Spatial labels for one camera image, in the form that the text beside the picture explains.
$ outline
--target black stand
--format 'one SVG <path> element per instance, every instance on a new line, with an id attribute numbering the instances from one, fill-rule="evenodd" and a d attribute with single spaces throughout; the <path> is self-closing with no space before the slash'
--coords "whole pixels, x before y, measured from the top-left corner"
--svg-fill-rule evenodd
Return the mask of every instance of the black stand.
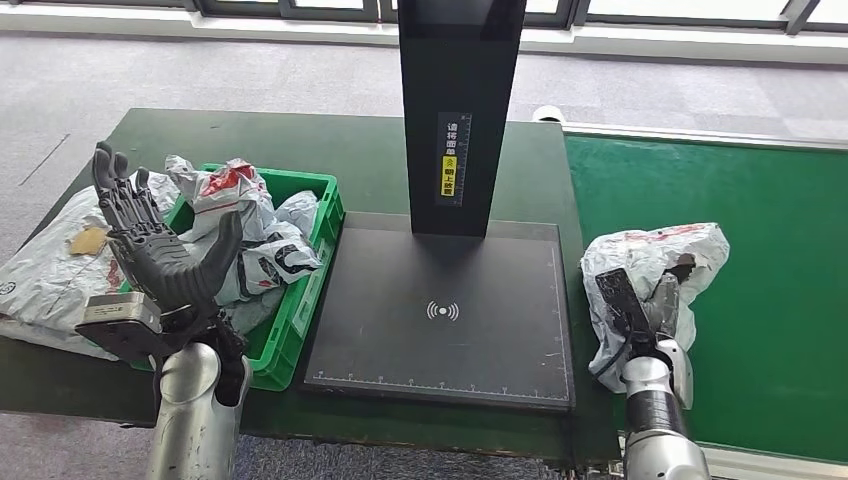
<path id="1" fill-rule="evenodd" d="M 524 0 L 400 0 L 414 233 L 483 237 Z"/>
<path id="2" fill-rule="evenodd" d="M 306 386 L 574 406 L 557 227 L 489 221 L 524 8 L 400 0 L 411 216 L 348 214 Z"/>

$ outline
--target robotic arm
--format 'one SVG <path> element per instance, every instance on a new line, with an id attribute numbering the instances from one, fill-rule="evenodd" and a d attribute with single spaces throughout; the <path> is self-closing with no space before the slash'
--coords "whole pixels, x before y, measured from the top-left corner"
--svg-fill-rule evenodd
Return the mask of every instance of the robotic arm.
<path id="1" fill-rule="evenodd" d="M 232 476 L 244 397 L 252 371 L 245 342 L 215 303 L 242 239 L 238 212 L 193 261 L 165 225 L 140 168 L 99 143 L 92 159 L 108 243 L 136 290 L 91 297 L 76 331 L 126 361 L 155 368 L 158 418 L 148 478 L 224 480 Z"/>
<path id="2" fill-rule="evenodd" d="M 681 406 L 692 408 L 693 397 L 689 357 L 674 340 L 682 281 L 678 276 L 686 275 L 680 270 L 665 273 L 644 305 L 623 269 L 595 277 L 615 328 L 627 339 L 622 352 L 631 347 L 622 371 L 627 388 L 624 476 L 628 480 L 710 479 L 704 453 L 688 438 L 681 410 Z"/>

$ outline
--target table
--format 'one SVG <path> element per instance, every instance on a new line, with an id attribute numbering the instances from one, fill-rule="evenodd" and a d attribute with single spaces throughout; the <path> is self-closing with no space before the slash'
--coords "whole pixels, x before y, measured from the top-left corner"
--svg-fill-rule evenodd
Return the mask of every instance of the table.
<path id="1" fill-rule="evenodd" d="M 576 269 L 603 233 L 718 221 L 728 264 L 694 304 L 696 439 L 846 462 L 848 154 L 835 144 L 765 137 L 510 123 L 492 218 L 556 223 L 566 269 L 575 365 L 597 341 Z M 348 210 L 406 213 L 403 123 L 397 118 L 131 110 L 109 141 L 134 165 L 165 154 L 196 163 L 336 175 Z M 77 177 L 68 195 L 90 183 Z M 149 374 L 0 339 L 0 410 L 150 425 Z M 253 391 L 245 433 L 534 456 L 558 465 L 617 458 L 620 398 L 575 372 L 568 418 L 503 409 Z"/>
<path id="2" fill-rule="evenodd" d="M 403 122 L 342 117 L 179 110 L 131 110 L 109 142 L 131 167 L 162 171 L 166 154 L 195 164 L 240 156 L 257 166 L 335 175 L 348 211 L 408 213 Z M 562 131 L 510 124 L 492 217 L 560 227 L 575 365 L 597 341 L 577 270 L 583 248 Z M 39 226 L 91 183 L 83 169 Z M 152 425 L 150 374 L 23 342 L 0 339 L 0 410 L 74 415 Z M 244 433 L 533 456 L 553 464 L 603 464 L 619 456 L 612 396 L 585 368 L 575 372 L 577 408 L 568 417 L 517 410 L 253 390 Z"/>

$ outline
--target package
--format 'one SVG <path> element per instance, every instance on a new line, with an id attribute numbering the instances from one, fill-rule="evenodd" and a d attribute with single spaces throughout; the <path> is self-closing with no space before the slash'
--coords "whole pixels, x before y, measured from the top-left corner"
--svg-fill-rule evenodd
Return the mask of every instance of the package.
<path id="1" fill-rule="evenodd" d="M 624 336 L 613 327 L 612 316 L 595 283 L 596 275 L 623 268 L 636 296 L 645 302 L 652 297 L 667 269 L 694 261 L 692 272 L 680 284 L 674 334 L 680 346 L 688 351 L 696 334 L 695 314 L 689 305 L 710 286 L 729 254 L 730 245 L 716 223 L 681 225 L 650 232 L 629 230 L 593 240 L 580 261 L 592 328 L 600 341 L 595 358 L 589 362 L 589 370 L 593 374 L 600 371 L 625 342 Z M 613 392 L 624 393 L 625 386 L 619 377 L 626 361 L 626 355 L 622 355 L 598 380 Z"/>
<path id="2" fill-rule="evenodd" d="M 290 223 L 275 222 L 264 234 L 267 240 L 242 242 L 241 251 L 227 271 L 221 290 L 215 295 L 218 305 L 247 301 L 268 290 L 299 280 L 321 267 L 312 246 Z M 180 235 L 191 238 L 191 232 Z M 200 261 L 218 238 L 217 229 L 185 247 Z"/>
<path id="3" fill-rule="evenodd" d="M 163 215 L 178 191 L 167 176 L 150 172 L 153 198 Z M 94 187 L 68 200 L 56 218 L 0 268 L 0 335 L 93 357 L 115 357 L 74 332 L 88 297 L 117 291 L 124 275 L 110 248 L 71 254 L 86 229 L 108 230 Z"/>
<path id="4" fill-rule="evenodd" d="M 321 267 L 302 228 L 312 231 L 318 199 L 303 191 L 274 211 L 265 180 L 237 158 L 214 172 L 195 170 L 188 160 L 169 155 L 165 169 L 195 211 L 191 230 L 180 235 L 186 249 L 202 259 L 218 238 L 218 221 L 227 211 L 241 215 L 242 249 L 215 296 L 218 305 L 248 301 L 290 284 Z"/>
<path id="5" fill-rule="evenodd" d="M 315 214 L 318 212 L 318 198 L 310 190 L 304 190 L 287 198 L 274 217 L 280 222 L 288 222 L 300 229 L 303 236 L 310 238 Z"/>
<path id="6" fill-rule="evenodd" d="M 276 221 L 271 194 L 253 165 L 235 158 L 214 172 L 195 170 L 177 155 L 165 157 L 165 170 L 194 210 L 194 225 L 181 238 L 194 242 L 218 228 L 227 212 L 241 215 L 243 240 L 265 241 L 265 228 Z"/>

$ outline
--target yellow label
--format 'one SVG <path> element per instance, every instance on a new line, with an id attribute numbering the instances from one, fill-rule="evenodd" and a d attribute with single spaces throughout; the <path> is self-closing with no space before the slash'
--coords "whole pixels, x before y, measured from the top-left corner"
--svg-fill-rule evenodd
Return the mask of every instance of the yellow label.
<path id="1" fill-rule="evenodd" d="M 442 196 L 452 197 L 456 192 L 456 156 L 442 157 Z"/>

